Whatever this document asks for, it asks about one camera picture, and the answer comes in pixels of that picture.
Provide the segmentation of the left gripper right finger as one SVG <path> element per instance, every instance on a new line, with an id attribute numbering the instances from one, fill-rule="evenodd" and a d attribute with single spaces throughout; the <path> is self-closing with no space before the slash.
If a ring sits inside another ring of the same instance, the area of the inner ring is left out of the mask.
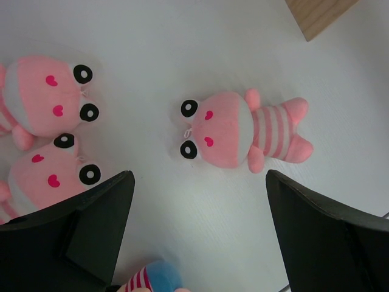
<path id="1" fill-rule="evenodd" d="M 291 291 L 388 291 L 388 219 L 276 170 L 266 189 Z"/>

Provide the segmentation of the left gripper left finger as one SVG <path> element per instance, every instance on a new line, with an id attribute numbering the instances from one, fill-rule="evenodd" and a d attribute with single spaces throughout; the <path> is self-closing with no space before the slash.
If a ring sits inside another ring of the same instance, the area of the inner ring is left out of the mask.
<path id="1" fill-rule="evenodd" d="M 43 210 L 1 225 L 1 291 L 105 291 L 133 200 L 123 171 Z"/>

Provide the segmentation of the boy doll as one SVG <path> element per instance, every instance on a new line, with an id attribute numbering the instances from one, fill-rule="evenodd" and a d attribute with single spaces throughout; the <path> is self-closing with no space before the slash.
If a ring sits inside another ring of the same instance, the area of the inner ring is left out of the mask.
<path id="1" fill-rule="evenodd" d="M 181 275 L 174 265 L 164 260 L 157 260 L 145 265 L 126 283 L 113 291 L 153 291 L 179 292 L 188 291 L 184 288 Z"/>

